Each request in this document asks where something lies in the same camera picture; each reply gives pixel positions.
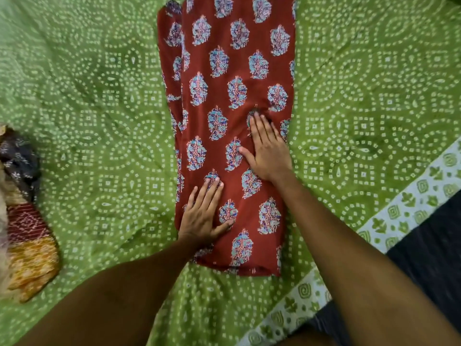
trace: red printed fabric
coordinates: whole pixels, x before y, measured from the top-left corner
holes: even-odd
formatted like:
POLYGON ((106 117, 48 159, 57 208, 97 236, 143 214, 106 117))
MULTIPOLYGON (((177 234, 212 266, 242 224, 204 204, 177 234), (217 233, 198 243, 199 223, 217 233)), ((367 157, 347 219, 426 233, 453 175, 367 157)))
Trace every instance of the red printed fabric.
POLYGON ((279 275, 286 209, 238 147, 254 153, 255 108, 286 138, 293 105, 295 0, 170 0, 158 13, 158 47, 176 143, 175 226, 194 186, 219 178, 214 225, 232 229, 195 260, 239 275, 279 275))

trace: right hand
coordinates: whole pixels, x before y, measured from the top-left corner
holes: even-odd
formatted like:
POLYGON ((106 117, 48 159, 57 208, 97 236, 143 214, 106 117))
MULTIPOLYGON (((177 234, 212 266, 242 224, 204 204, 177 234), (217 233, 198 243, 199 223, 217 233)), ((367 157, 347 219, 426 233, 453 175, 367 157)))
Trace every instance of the right hand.
POLYGON ((239 147, 238 151, 260 179, 275 183, 293 170, 288 146, 274 123, 269 123, 265 116, 255 113, 250 119, 250 129, 256 156, 244 147, 239 147))

